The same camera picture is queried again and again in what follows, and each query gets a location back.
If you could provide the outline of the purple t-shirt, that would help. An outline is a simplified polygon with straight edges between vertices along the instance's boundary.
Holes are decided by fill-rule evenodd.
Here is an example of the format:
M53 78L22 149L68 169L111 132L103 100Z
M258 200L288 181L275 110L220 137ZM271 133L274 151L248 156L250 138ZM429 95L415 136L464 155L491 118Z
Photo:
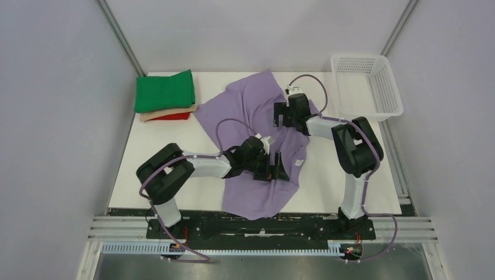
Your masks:
M222 210L249 220L279 213L299 190L309 138L275 127L274 104L285 102L271 71L228 84L195 117L231 161Z

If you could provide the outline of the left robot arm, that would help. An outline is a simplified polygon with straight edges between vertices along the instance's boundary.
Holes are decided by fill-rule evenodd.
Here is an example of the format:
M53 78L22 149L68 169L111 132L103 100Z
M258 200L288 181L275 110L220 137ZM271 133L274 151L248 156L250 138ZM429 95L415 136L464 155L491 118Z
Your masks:
M270 136L250 136L240 145L219 154L199 154L182 150L170 143L143 163L136 171L141 183L140 196L146 198L168 237L178 237L183 231L181 213L175 195L185 182L195 177L229 179L243 172L251 173L257 181L288 181L281 152L270 163Z

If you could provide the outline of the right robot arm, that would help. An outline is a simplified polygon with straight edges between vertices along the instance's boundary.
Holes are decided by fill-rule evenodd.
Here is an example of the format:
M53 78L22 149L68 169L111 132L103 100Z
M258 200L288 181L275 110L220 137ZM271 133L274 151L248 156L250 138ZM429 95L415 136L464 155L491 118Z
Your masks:
M346 120L313 114L303 93L274 103L273 109L274 126L295 128L306 136L334 142L339 164L346 174L344 198L337 213L337 231L345 238L354 237L368 220L365 202L369 179L384 158L369 121L365 117Z

